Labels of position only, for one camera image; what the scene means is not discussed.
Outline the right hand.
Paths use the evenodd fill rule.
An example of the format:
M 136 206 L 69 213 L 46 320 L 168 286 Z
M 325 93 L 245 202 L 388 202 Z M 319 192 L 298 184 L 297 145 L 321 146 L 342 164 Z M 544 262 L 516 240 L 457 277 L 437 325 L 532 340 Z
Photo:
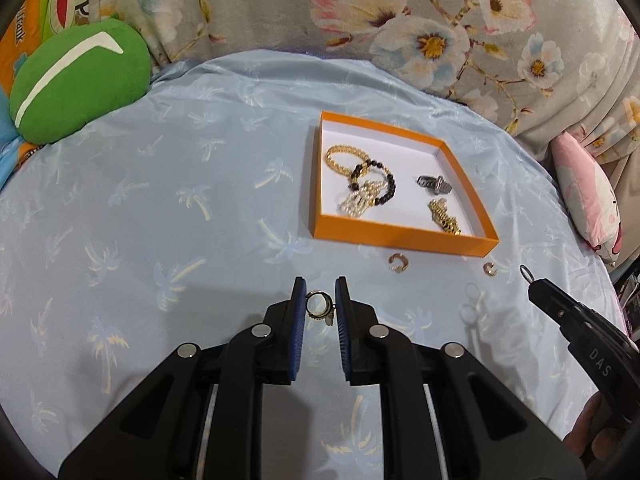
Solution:
M 599 427 L 608 406 L 600 392 L 585 404 L 563 443 L 586 460 L 587 479 L 639 478 L 639 419 L 628 427 Z

